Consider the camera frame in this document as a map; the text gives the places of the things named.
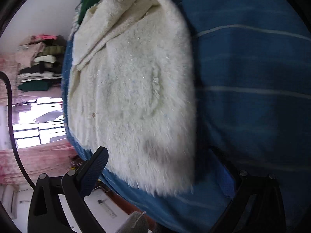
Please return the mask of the white fluffy sweater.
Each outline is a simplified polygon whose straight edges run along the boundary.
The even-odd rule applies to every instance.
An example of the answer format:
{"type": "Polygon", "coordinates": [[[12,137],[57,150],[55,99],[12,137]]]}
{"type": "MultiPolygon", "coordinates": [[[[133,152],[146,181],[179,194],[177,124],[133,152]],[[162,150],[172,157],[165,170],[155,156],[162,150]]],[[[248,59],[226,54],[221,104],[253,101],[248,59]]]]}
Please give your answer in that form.
{"type": "Polygon", "coordinates": [[[196,100],[188,27],[171,0],[100,0],[73,37],[69,130],[107,169],[170,196],[194,181],[196,100]]]}

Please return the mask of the grey glove cuff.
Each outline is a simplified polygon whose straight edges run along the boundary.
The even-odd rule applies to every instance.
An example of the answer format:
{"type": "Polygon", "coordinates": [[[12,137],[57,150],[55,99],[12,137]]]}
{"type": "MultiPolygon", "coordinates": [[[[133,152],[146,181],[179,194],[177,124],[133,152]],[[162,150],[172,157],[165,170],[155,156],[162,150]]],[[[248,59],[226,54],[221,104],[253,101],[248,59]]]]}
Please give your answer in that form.
{"type": "Polygon", "coordinates": [[[149,224],[145,212],[134,211],[116,233],[147,233],[149,224]]]}

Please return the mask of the blue striped bed sheet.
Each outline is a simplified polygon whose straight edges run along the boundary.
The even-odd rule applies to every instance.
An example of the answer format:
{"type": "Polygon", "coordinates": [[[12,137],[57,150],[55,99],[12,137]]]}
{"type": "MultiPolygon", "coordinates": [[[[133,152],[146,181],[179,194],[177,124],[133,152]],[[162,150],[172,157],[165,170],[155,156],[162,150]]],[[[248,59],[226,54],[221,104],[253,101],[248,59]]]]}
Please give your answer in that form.
{"type": "Polygon", "coordinates": [[[310,31],[286,0],[172,1],[192,37],[197,182],[160,197],[100,179],[162,231],[211,232],[244,169],[279,183],[284,232],[310,232],[310,31]]]}

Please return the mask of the clothes pile on shelf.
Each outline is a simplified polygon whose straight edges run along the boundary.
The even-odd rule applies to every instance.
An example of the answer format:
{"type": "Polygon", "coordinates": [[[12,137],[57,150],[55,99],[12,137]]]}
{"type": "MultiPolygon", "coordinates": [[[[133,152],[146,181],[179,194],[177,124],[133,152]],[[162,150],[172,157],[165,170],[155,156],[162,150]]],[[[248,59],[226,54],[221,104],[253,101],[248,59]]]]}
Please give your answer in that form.
{"type": "Polygon", "coordinates": [[[22,92],[56,90],[61,86],[66,40],[61,35],[30,35],[14,54],[19,64],[17,88],[22,92]]]}

